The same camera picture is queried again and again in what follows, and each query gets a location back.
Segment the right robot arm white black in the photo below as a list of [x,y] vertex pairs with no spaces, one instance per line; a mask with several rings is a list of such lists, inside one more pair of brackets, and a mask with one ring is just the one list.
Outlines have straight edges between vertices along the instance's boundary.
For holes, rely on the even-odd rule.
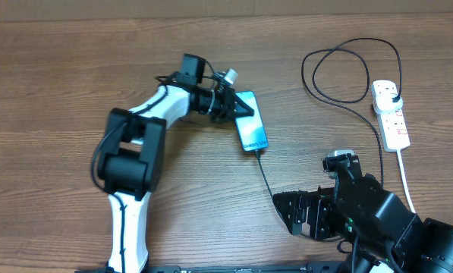
[[273,196],[288,231],[340,236],[404,272],[453,272],[453,225],[420,219],[372,176],[338,173],[333,188]]

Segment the white charger plug adapter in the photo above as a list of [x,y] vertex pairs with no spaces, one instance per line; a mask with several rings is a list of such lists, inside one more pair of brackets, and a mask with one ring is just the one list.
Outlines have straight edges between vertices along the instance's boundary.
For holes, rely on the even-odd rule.
[[373,108],[378,115],[401,110],[403,104],[403,99],[398,98],[398,95],[394,93],[376,93],[373,97]]

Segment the blue Galaxy smartphone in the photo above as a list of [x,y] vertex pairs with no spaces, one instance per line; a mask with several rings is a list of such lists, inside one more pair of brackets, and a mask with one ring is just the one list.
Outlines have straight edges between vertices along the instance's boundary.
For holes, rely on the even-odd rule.
[[269,142],[254,92],[239,92],[237,93],[237,97],[253,109],[252,116],[235,119],[243,150],[245,152],[252,152],[267,148]]

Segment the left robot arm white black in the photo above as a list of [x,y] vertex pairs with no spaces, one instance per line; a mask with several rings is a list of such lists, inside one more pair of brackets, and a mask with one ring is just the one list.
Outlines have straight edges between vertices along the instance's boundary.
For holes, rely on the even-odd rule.
[[113,108],[105,133],[90,162],[92,182],[109,197],[112,207],[112,252],[106,272],[145,272],[148,205],[159,183],[165,135],[191,111],[214,122],[250,117],[254,110],[233,89],[238,73],[204,71],[211,64],[184,54],[181,67],[156,77],[155,94],[130,110]]

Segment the white power strip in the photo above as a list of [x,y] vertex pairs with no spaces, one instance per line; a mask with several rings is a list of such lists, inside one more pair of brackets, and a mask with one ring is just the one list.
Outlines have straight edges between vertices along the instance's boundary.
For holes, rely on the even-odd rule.
[[[372,98],[376,93],[398,95],[395,83],[390,80],[375,80],[370,90]],[[386,152],[397,152],[409,147],[411,143],[402,109],[381,115],[376,114],[376,116]]]

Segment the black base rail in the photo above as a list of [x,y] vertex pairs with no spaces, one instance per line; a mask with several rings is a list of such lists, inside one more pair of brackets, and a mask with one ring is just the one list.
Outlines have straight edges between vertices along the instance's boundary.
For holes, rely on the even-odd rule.
[[178,265],[147,266],[146,273],[348,273],[345,262],[308,262],[305,265],[244,265],[180,267]]

